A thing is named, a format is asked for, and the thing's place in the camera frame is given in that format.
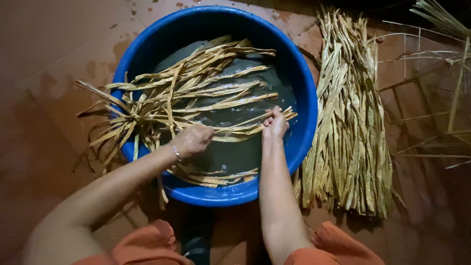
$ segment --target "person's right hand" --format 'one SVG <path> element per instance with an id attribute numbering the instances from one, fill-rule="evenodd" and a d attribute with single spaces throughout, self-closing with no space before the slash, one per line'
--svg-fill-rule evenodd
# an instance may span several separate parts
<path id="1" fill-rule="evenodd" d="M 196 124 L 179 132 L 171 142 L 181 158 L 189 158 L 206 150 L 211 143 L 213 133 L 211 127 Z"/>
<path id="2" fill-rule="evenodd" d="M 262 136 L 263 138 L 282 139 L 286 130 L 290 128 L 290 125 L 283 114 L 281 114 L 281 108 L 279 106 L 275 106 L 273 109 L 267 109 L 267 112 L 268 111 L 272 111 L 272 116 L 263 122 L 265 128 L 263 128 Z"/>

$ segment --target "water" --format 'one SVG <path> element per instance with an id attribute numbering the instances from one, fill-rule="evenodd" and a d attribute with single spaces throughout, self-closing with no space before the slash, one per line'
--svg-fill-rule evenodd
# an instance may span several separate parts
<path id="1" fill-rule="evenodd" d="M 155 73 L 160 72 L 189 56 L 196 48 L 204 43 L 204 41 L 197 41 L 176 51 L 156 66 Z M 237 58 L 232 64 L 228 65 L 220 75 L 231 75 L 235 72 L 259 65 L 270 66 L 270 69 L 252 72 L 238 78 L 224 79 L 221 80 L 221 82 L 212 83 L 206 88 L 217 87 L 223 84 L 238 84 L 260 80 L 266 82 L 267 85 L 252 87 L 250 89 L 251 93 L 245 97 L 253 97 L 276 92 L 279 94 L 277 99 L 266 99 L 233 108 L 205 111 L 193 118 L 193 120 L 207 126 L 227 127 L 260 116 L 265 113 L 266 109 L 273 108 L 276 105 L 279 105 L 282 109 L 292 106 L 293 109 L 296 110 L 296 99 L 290 83 L 279 77 L 275 68 L 270 65 L 270 60 L 267 58 L 263 58 L 259 55 Z M 198 98 L 193 107 L 196 108 L 212 105 L 230 96 L 233 95 L 217 98 Z M 187 103 L 188 101 L 181 102 L 178 105 L 181 104 L 182 106 L 186 106 Z M 288 131 L 285 135 L 285 141 L 288 140 L 290 136 L 291 134 Z M 192 163 L 203 171 L 226 171 L 224 174 L 220 175 L 236 174 L 260 167 L 261 133 L 258 133 L 243 142 L 213 141 L 203 154 L 192 159 Z"/>

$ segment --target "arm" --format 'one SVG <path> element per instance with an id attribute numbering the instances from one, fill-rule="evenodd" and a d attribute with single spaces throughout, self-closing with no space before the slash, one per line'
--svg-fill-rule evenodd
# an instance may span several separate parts
<path id="1" fill-rule="evenodd" d="M 312 247 L 284 157 L 283 136 L 289 125 L 278 106 L 264 122 L 260 214 L 263 241 L 274 265 L 282 265 L 299 248 Z"/>
<path id="2" fill-rule="evenodd" d="M 183 158 L 202 152 L 211 142 L 212 129 L 200 125 L 180 132 L 173 143 Z M 92 228 L 113 216 L 142 184 L 177 162 L 172 146 L 126 164 L 95 180 L 57 206 L 33 231 L 25 263 L 71 264 L 103 252 Z"/>

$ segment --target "brown tile floor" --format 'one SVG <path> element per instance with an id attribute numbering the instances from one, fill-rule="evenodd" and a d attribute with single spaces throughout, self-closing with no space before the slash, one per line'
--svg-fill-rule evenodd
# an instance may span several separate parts
<path id="1" fill-rule="evenodd" d="M 8 40 L 0 44 L 4 62 L 0 71 L 0 263 L 18 264 L 24 241 L 35 224 L 93 178 L 83 164 L 71 173 L 86 147 L 86 132 L 92 123 L 77 120 L 75 114 L 96 99 L 74 87 L 73 81 L 110 82 L 123 52 L 145 27 L 182 8 L 214 4 L 250 11 L 309 52 L 319 52 L 321 37 L 313 7 L 302 1 L 20 0 L 0 4 L 2 35 Z M 379 23 L 370 33 L 380 36 L 397 30 Z M 379 61 L 412 51 L 417 45 L 414 38 L 389 36 L 379 45 Z M 421 45 L 422 49 L 436 50 L 442 44 L 423 41 Z M 308 64 L 316 80 L 318 73 L 310 61 Z M 415 67 L 404 61 L 380 63 L 380 87 L 403 80 Z M 382 93 L 390 120 L 422 113 L 423 105 L 417 104 L 422 99 L 414 89 L 404 86 Z M 394 93 L 403 97 L 402 112 Z M 393 153 L 426 133 L 409 124 L 399 127 L 387 123 L 386 128 Z M 405 129 L 416 138 L 405 137 L 401 133 Z M 394 167 L 395 187 L 407 209 L 395 208 L 387 221 L 373 222 L 315 208 L 305 213 L 306 222 L 311 227 L 333 222 L 388 264 L 453 264 L 469 259 L 469 167 L 444 171 L 441 161 L 405 157 L 398 157 Z M 161 212 L 155 210 L 156 200 L 153 188 L 145 188 L 138 203 L 128 204 L 95 232 L 96 237 L 110 249 L 123 235 L 156 218 L 169 221 L 178 237 L 190 206 L 171 200 L 167 211 Z M 268 262 L 258 207 L 258 202 L 252 202 L 214 210 L 211 264 Z"/>

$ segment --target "blue plastic basin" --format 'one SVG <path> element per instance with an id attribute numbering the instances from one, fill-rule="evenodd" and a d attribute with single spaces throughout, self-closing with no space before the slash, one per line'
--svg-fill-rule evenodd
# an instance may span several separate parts
<path id="1" fill-rule="evenodd" d="M 275 67 L 293 87 L 297 101 L 298 120 L 291 124 L 291 137 L 285 142 L 285 154 L 290 173 L 302 163 L 314 137 L 317 121 L 316 87 L 309 68 L 295 44 L 278 28 L 252 13 L 221 6 L 187 8 L 163 17 L 150 25 L 132 42 L 121 58 L 113 82 L 124 82 L 128 71 L 130 80 L 151 73 L 158 62 L 173 52 L 201 40 L 232 34 L 234 40 L 249 38 L 253 46 L 276 49 Z M 121 99 L 123 91 L 112 95 Z M 123 146 L 122 152 L 132 161 L 134 138 Z M 139 157 L 148 154 L 139 145 Z M 180 201 L 207 207 L 225 207 L 253 201 L 258 197 L 258 178 L 223 188 L 195 186 L 165 172 L 163 182 L 169 196 Z"/>

